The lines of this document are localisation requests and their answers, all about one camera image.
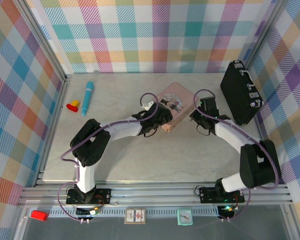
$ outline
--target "red toy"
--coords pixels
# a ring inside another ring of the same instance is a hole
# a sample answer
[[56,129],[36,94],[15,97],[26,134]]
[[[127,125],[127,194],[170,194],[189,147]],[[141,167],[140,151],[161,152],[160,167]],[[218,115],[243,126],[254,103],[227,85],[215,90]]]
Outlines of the red toy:
[[41,221],[46,221],[47,218],[48,218],[49,214],[48,213],[45,213],[45,212],[42,212],[42,211],[37,211],[37,210],[34,210],[32,213],[31,213],[31,218],[33,219],[38,219],[38,220],[41,220]]
[[70,103],[68,103],[67,105],[66,105],[66,107],[69,109],[69,110],[71,110],[71,111],[73,111],[73,112],[78,112],[78,108],[76,107],[76,106],[72,106]]

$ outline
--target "marble surface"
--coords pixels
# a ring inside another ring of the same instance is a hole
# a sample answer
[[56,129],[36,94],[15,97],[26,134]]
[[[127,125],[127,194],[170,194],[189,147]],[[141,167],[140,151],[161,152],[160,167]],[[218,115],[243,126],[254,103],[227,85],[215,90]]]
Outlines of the marble surface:
[[[88,119],[113,122],[141,111],[140,96],[145,92],[159,94],[177,82],[192,93],[209,89],[216,95],[220,114],[232,117],[220,89],[223,73],[140,73],[140,74],[75,74],[72,76],[64,107],[44,170],[44,181],[75,179],[72,163],[60,160],[70,148],[70,141]],[[85,117],[69,111],[66,104],[83,100],[87,81],[95,83],[89,110]],[[200,93],[199,98],[209,96]],[[150,102],[146,96],[144,103]],[[255,120],[243,127],[259,137]],[[110,142],[95,165],[96,181],[215,181],[239,171],[239,154],[223,139],[203,136],[196,124],[186,117],[171,132],[159,128],[149,138],[127,137]]]

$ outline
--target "clock face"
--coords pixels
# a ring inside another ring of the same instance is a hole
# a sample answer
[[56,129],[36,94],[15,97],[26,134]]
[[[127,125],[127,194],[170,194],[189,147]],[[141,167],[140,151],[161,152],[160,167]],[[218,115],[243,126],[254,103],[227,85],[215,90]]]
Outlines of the clock face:
[[192,225],[192,210],[191,209],[179,209],[178,214],[178,225]]

